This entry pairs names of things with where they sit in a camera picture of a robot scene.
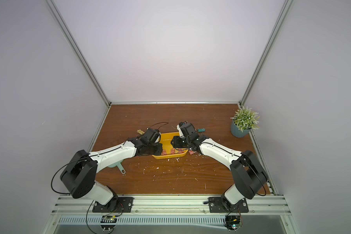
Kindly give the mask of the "yellow plastic storage box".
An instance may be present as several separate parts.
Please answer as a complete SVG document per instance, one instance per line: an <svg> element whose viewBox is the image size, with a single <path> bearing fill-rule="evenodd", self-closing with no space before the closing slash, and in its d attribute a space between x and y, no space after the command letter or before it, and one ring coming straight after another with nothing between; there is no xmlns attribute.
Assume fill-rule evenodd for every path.
<svg viewBox="0 0 351 234"><path fill-rule="evenodd" d="M171 144L173 137L179 136L179 132L161 133L160 143L162 144L162 151L159 156L153 155L157 160L180 158L188 153L188 149L174 148Z"/></svg>

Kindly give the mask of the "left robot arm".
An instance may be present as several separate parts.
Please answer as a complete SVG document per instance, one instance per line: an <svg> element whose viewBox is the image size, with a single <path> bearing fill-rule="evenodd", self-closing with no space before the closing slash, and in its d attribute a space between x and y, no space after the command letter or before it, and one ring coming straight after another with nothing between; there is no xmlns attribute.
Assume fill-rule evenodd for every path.
<svg viewBox="0 0 351 234"><path fill-rule="evenodd" d="M69 163L62 166L60 180L74 199L91 198L103 205L113 199L114 193L96 181L96 174L104 168L137 156L161 155L161 133L149 128L138 137L128 138L124 143L101 151L75 153Z"/></svg>

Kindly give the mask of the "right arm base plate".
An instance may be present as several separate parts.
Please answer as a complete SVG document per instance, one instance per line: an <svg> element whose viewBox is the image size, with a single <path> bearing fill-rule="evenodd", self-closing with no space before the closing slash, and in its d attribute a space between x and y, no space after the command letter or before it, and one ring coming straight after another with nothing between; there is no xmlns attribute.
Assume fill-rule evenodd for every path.
<svg viewBox="0 0 351 234"><path fill-rule="evenodd" d="M227 199L221 197L209 197L203 202L208 205L211 213L248 213L249 208L246 199L240 199L236 204L231 204Z"/></svg>

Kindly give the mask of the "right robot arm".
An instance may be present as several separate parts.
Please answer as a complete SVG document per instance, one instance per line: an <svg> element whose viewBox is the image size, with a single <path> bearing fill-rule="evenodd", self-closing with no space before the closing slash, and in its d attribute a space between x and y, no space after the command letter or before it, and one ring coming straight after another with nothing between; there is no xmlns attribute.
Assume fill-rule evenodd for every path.
<svg viewBox="0 0 351 234"><path fill-rule="evenodd" d="M265 188L269 180L268 174L252 151L241 152L223 146L212 138L199 134L191 123L181 122L176 128L179 136L172 139L172 146L211 157L232 173L234 185L221 196L226 204L235 205L244 199L253 199Z"/></svg>

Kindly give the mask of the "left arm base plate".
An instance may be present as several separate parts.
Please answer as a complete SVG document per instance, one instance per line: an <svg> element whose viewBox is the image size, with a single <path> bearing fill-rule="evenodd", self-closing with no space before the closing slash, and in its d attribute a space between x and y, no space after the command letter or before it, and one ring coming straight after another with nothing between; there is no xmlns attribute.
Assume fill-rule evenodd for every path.
<svg viewBox="0 0 351 234"><path fill-rule="evenodd" d="M106 205L95 202L93 213L130 213L133 206L133 197L114 197Z"/></svg>

